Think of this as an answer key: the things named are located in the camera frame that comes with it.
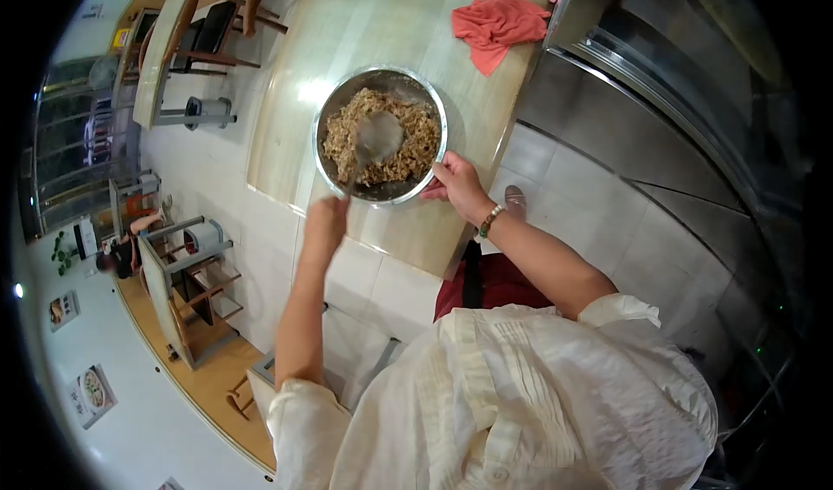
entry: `red towel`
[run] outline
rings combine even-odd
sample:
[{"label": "red towel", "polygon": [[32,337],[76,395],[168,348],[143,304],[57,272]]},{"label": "red towel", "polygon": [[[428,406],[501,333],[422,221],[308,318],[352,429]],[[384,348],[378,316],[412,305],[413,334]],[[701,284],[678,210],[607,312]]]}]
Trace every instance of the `red towel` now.
[{"label": "red towel", "polygon": [[475,0],[452,11],[454,36],[472,47],[472,62],[488,76],[509,46],[534,42],[547,34],[550,14],[529,0]]}]

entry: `floor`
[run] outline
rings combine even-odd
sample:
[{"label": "floor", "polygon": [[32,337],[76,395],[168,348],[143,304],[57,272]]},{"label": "floor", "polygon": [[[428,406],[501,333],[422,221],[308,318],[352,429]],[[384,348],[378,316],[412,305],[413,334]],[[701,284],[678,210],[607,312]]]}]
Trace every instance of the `floor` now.
[{"label": "floor", "polygon": [[[296,4],[264,2],[290,28]],[[233,68],[225,78],[174,75],[168,82],[166,108],[184,105],[189,96],[225,96],[237,123],[193,132],[154,128],[141,140],[142,166],[160,175],[163,193],[172,193],[174,219],[213,218],[234,241],[226,257],[243,274],[234,296],[246,309],[230,323],[263,352],[272,348],[292,286],[305,220],[245,180],[249,134],[282,38],[261,28],[255,38],[229,44],[238,58],[260,62],[260,69]],[[725,369],[732,347],[715,307],[732,272],[672,217],[563,141],[521,124],[515,124],[495,177],[495,201],[509,184],[526,193],[531,224],[574,247],[623,293],[658,306],[666,336],[703,352],[713,374]],[[483,248],[497,251],[488,242]],[[331,310],[324,316],[325,366],[343,378],[343,399],[355,396],[389,337],[407,343],[431,324],[440,285],[438,277],[346,239],[328,271]]]},{"label": "floor", "polygon": [[[162,336],[161,327],[156,318],[151,299],[145,294],[138,276],[132,276],[117,282],[122,300],[143,339],[156,353],[158,358],[167,358],[167,340]],[[266,426],[260,412],[254,407],[246,410],[249,421],[237,414],[226,403],[226,391],[233,388],[246,369],[260,358],[260,352],[242,339],[229,342],[223,348],[223,357],[209,358],[196,371],[192,371],[183,362],[160,361],[159,366],[177,381],[179,390],[191,398],[204,418],[214,422],[219,431],[227,434],[234,442],[253,456],[264,470],[275,470],[275,455],[272,441],[266,432]],[[247,383],[240,389],[241,405],[245,404],[252,392]]]}]

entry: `bracelet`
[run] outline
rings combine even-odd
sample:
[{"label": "bracelet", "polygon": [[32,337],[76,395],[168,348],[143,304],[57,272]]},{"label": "bracelet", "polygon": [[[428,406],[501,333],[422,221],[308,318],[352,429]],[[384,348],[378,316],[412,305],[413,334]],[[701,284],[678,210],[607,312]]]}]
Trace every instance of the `bracelet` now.
[{"label": "bracelet", "polygon": [[480,238],[485,238],[485,236],[489,233],[489,228],[492,227],[492,223],[494,223],[497,214],[499,214],[505,209],[505,206],[503,206],[502,204],[498,204],[497,206],[495,206],[492,212],[488,216],[486,216],[485,221],[483,222],[483,224],[480,225]]}]

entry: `white blouse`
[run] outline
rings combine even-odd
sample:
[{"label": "white blouse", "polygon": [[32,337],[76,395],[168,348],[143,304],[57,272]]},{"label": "white blouse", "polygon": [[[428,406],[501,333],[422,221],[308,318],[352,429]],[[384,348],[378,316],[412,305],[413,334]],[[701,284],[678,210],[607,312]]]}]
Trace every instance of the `white blouse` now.
[{"label": "white blouse", "polygon": [[283,383],[278,488],[688,488],[717,436],[711,391],[629,295],[455,309],[373,380],[351,418]]}]

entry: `person's right hand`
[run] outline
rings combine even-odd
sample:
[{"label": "person's right hand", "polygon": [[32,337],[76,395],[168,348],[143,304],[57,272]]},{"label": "person's right hand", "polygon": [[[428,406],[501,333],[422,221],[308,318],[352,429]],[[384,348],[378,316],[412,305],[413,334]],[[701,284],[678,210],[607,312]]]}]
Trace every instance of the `person's right hand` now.
[{"label": "person's right hand", "polygon": [[468,223],[480,226],[496,206],[480,185],[477,171],[460,154],[447,150],[433,165],[434,178],[419,194],[423,199],[450,201]]},{"label": "person's right hand", "polygon": [[309,206],[301,261],[327,269],[348,230],[349,208],[349,197],[325,197]]}]

